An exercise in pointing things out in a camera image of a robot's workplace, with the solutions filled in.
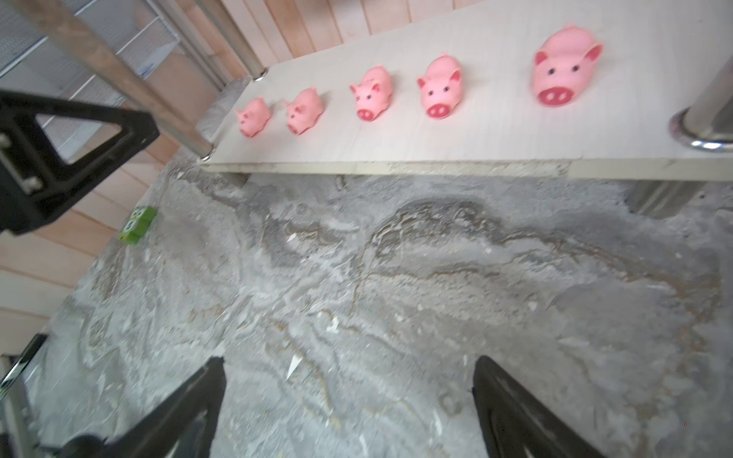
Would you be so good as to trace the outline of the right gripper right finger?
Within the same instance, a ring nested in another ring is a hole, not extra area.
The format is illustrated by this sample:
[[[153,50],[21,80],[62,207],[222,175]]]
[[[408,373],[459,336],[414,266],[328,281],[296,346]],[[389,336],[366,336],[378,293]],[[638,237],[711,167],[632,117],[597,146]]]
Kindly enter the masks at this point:
[[[471,393],[488,456],[603,458],[488,356],[475,363]]]

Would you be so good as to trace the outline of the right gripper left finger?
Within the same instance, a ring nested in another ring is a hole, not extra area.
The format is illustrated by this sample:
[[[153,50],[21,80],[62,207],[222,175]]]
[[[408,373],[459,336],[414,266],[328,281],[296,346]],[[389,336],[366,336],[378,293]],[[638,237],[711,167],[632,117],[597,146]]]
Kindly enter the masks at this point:
[[[67,442],[59,457],[208,457],[226,389],[224,359],[210,358],[197,372],[120,437],[91,434]]]

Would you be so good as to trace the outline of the pink pig toy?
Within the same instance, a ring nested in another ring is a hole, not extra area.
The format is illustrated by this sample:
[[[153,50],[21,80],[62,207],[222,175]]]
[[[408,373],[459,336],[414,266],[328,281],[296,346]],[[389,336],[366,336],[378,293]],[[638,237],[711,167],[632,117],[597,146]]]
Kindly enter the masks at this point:
[[[426,114],[430,118],[446,118],[463,99],[462,66],[456,58],[441,53],[417,84]]]
[[[374,121],[391,106],[393,94],[389,72],[379,65],[366,72],[359,84],[350,84],[355,96],[356,112],[363,121]]]
[[[604,47],[593,34],[568,26],[551,35],[534,54],[532,90],[547,107],[576,100],[590,85]]]
[[[235,115],[240,132],[248,139],[252,139],[265,129],[271,119],[271,110],[262,97],[257,97],[250,101],[244,110],[236,110]]]
[[[294,135],[301,135],[315,126],[322,116],[324,104],[315,87],[303,90],[286,105],[287,127]]]

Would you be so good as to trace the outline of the green frog block toy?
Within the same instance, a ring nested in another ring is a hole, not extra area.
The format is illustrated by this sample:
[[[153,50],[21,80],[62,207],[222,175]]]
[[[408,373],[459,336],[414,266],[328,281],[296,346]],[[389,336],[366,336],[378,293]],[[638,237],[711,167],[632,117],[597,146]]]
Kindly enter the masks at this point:
[[[118,240],[124,244],[137,244],[148,232],[158,211],[150,206],[138,207],[118,233]]]

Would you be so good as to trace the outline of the white two-tier shelf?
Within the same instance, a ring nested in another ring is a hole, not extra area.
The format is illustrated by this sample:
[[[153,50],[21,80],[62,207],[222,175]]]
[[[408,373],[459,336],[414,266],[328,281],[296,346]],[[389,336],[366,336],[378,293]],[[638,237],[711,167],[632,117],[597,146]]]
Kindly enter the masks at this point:
[[[631,211],[666,218],[710,181],[732,179],[732,5],[728,1],[490,1],[265,68],[219,1],[202,9],[254,79],[237,107],[273,106],[245,139],[227,116],[212,137],[168,107],[58,1],[11,9],[142,107],[211,172],[576,177],[633,181]],[[604,47],[588,88],[561,107],[532,90],[534,54],[565,27]],[[463,99],[430,118],[418,78],[441,53]],[[382,65],[391,106],[357,116],[350,84]],[[325,111],[294,135],[286,105],[315,87]]]

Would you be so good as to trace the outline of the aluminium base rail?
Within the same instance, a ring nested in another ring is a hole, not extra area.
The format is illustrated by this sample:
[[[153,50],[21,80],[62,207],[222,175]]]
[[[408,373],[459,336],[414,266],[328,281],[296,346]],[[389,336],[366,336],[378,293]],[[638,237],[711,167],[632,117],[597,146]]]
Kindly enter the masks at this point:
[[[36,333],[19,354],[1,355],[1,456],[43,457],[24,372],[46,343],[48,335]]]

